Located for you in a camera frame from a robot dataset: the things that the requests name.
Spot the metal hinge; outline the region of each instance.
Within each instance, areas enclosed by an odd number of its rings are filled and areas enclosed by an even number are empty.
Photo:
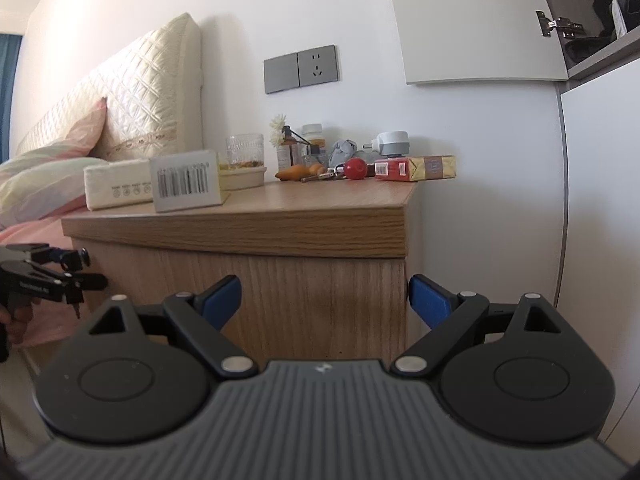
[[[562,32],[563,38],[569,38],[570,40],[575,38],[576,34],[586,34],[581,23],[574,23],[569,18],[550,20],[542,10],[537,10],[536,14],[538,15],[542,35],[546,38],[551,36],[551,31],[554,29]]]

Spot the headboard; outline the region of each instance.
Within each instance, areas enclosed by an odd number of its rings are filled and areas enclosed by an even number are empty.
[[[101,97],[107,118],[92,156],[149,158],[202,149],[200,29],[187,13],[93,69],[27,133],[17,155],[66,135]]]

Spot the barcode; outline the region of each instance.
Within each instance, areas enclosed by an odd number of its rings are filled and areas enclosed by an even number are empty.
[[[192,164],[181,168],[163,168],[158,171],[160,198],[209,192],[207,168],[209,163]]]
[[[376,162],[376,175],[388,176],[388,162]]]

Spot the white cabinet door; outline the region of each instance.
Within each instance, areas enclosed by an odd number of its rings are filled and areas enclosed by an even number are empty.
[[[607,365],[616,400],[606,440],[640,384],[640,60],[562,95],[569,168],[558,312]],[[640,394],[635,404],[640,402]],[[640,409],[608,444],[640,459]]]
[[[546,0],[393,0],[409,84],[566,80],[558,34],[542,36]]]

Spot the gray electrical outlet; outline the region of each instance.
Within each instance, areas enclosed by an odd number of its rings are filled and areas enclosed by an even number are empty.
[[[338,59],[335,45],[321,46],[298,53],[300,86],[338,81]]]
[[[264,91],[267,94],[290,90],[300,86],[298,54],[273,57],[264,61]]]

